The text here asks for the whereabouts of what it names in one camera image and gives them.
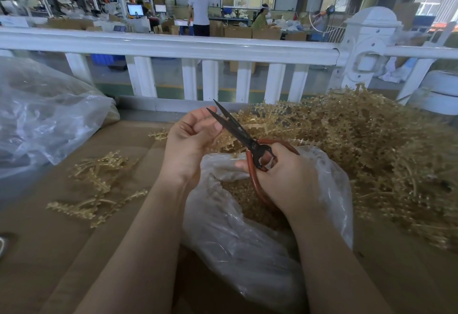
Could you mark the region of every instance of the forearm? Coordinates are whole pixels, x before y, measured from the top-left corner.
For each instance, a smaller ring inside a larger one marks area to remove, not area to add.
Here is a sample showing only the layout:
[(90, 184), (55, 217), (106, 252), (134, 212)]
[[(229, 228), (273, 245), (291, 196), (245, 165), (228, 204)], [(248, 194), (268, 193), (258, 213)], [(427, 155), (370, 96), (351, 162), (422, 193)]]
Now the forearm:
[(75, 313), (169, 313), (186, 192), (157, 179), (121, 244)]
[(322, 209), (317, 207), (290, 223), (312, 314), (392, 313)]

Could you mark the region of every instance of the green floor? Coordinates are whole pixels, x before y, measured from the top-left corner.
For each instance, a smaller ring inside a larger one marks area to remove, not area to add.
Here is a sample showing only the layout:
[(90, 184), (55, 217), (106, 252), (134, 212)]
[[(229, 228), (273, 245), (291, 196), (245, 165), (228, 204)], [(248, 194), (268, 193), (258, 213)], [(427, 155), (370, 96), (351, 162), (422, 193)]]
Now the green floor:
[[(96, 84), (100, 91), (104, 94), (112, 96), (133, 96), (132, 86), (130, 85), (118, 85), (118, 84), (106, 84), (98, 83)], [(164, 87), (157, 86), (157, 97), (164, 99), (185, 99), (184, 91), (182, 88), (177, 87)], [(303, 95), (302, 98), (307, 98), (311, 96)], [(203, 91), (201, 88), (198, 88), (198, 100), (203, 100)], [(218, 91), (218, 100), (220, 102), (235, 102), (235, 90), (219, 90)], [(282, 93), (280, 95), (280, 100), (288, 100), (288, 94)], [(248, 102), (250, 104), (260, 103), (264, 101), (264, 92), (263, 91), (250, 91), (248, 97)]]

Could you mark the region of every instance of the grey floor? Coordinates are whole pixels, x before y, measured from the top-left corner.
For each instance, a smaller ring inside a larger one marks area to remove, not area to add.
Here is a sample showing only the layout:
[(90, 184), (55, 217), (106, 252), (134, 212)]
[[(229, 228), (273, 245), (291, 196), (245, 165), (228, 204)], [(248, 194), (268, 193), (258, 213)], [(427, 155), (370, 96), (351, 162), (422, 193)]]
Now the grey floor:
[[(31, 58), (46, 64), (56, 70), (66, 74), (72, 74), (67, 60), (63, 53), (45, 53), (33, 52)], [(181, 59), (162, 59), (151, 58), (154, 77), (157, 86), (183, 86), (183, 75), (181, 70)], [(97, 83), (109, 84), (129, 84), (129, 73), (127, 71), (111, 71), (106, 66), (95, 65), (92, 59), (88, 57), (88, 65)], [(294, 64), (287, 64), (285, 76), (283, 80), (282, 92), (288, 93), (291, 86), (291, 79), (294, 72)], [(326, 92), (332, 68), (328, 71), (322, 71), (321, 67), (312, 66), (307, 77), (306, 88), (304, 94), (322, 94)], [(250, 90), (264, 91), (266, 88), (268, 67), (257, 66), (255, 73), (251, 76)], [(202, 63), (198, 64), (197, 68), (198, 87), (202, 87)], [(219, 62), (219, 88), (236, 88), (237, 73), (230, 72), (229, 63)], [(379, 89), (399, 89), (400, 84), (381, 81), (373, 78), (369, 88)]]

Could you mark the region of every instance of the red scissors handle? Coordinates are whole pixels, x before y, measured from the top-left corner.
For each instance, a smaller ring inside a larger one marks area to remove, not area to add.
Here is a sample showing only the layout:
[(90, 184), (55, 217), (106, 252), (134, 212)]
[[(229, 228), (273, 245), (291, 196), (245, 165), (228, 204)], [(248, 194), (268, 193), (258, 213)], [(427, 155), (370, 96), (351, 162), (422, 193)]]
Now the red scissors handle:
[[(273, 139), (258, 139), (258, 143), (260, 144), (267, 144), (271, 145), (273, 143), (280, 143), (284, 147), (286, 147), (289, 151), (295, 153), (296, 155), (299, 155), (299, 152), (288, 142), (285, 142), (283, 140), (273, 140)], [(255, 189), (256, 195), (258, 198), (266, 204), (266, 206), (272, 211), (272, 212), (279, 212), (280, 209), (277, 208), (277, 206), (272, 202), (272, 200), (269, 198), (269, 196), (264, 192), (262, 187), (260, 186), (259, 180), (257, 178), (256, 174), (256, 166), (253, 161), (253, 155), (250, 150), (246, 151), (246, 161), (248, 163), (248, 171), (250, 173), (250, 178), (251, 178), (251, 183), (253, 185), (253, 188)], [(262, 167), (262, 171), (267, 171), (266, 167)]]

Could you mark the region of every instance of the green shirt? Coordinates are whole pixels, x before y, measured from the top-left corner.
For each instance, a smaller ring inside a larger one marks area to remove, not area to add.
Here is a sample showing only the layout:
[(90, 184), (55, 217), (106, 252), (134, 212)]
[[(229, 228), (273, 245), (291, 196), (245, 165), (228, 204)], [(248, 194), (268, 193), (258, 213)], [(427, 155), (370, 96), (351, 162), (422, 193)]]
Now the green shirt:
[(265, 14), (260, 14), (256, 17), (255, 21), (251, 25), (252, 29), (264, 29), (267, 26), (267, 20)]

